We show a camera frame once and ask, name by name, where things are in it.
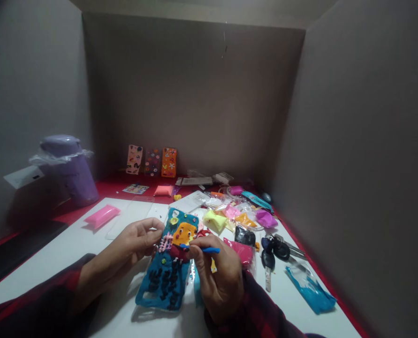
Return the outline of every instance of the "plaid sleeve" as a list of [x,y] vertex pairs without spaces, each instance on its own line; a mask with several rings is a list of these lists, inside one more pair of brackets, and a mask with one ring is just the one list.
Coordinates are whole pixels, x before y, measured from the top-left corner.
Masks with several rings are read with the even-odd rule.
[[71,326],[68,314],[82,266],[94,256],[85,255],[20,297],[0,304],[0,337],[63,337]]
[[212,337],[285,337],[306,336],[285,319],[281,309],[256,283],[251,273],[243,271],[244,296],[236,315],[224,325],[217,326],[207,309],[205,322]]

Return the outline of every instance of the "blue sculpting tool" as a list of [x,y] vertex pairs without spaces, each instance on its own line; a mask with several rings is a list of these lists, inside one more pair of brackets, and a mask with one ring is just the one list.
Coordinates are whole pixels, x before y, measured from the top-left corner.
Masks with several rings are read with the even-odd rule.
[[[181,247],[183,247],[185,249],[190,248],[189,246],[187,246],[185,244],[181,244]],[[212,254],[212,253],[215,253],[215,254],[218,253],[219,254],[220,253],[220,248],[201,248],[201,251],[205,252],[207,254]]]

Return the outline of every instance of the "purple bottle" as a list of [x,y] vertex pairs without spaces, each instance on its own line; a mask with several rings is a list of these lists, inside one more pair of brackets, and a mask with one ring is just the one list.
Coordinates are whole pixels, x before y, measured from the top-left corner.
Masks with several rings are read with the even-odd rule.
[[99,199],[87,160],[82,154],[81,140],[70,135],[53,135],[44,138],[40,147],[55,157],[80,153],[67,163],[54,165],[54,169],[78,207],[87,206]]

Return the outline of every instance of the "decorated phone case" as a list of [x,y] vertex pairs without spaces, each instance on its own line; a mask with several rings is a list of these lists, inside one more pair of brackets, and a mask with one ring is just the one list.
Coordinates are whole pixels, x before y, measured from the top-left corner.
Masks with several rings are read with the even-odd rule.
[[177,150],[174,148],[163,148],[162,176],[176,177]]
[[162,154],[159,148],[151,148],[146,152],[144,159],[144,174],[146,176],[160,175]]
[[198,233],[198,217],[170,208],[159,249],[143,278],[135,303],[177,311],[185,294],[190,261],[186,249]]
[[128,151],[128,167],[126,172],[128,174],[138,175],[140,164],[142,163],[143,148],[134,145],[129,146]]

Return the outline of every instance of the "gray wall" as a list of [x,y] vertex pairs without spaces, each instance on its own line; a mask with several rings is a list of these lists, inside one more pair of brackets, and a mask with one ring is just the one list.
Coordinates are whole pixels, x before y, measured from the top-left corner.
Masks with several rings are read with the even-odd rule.
[[34,226],[61,198],[50,177],[18,191],[3,179],[56,133],[93,147],[80,10],[69,1],[0,1],[0,238]]
[[418,1],[308,30],[280,145],[277,209],[379,337],[418,337]]
[[71,0],[83,13],[104,13],[306,29],[337,0]]
[[304,31],[84,13],[91,96],[129,144],[178,149],[178,170],[249,175],[285,111]]

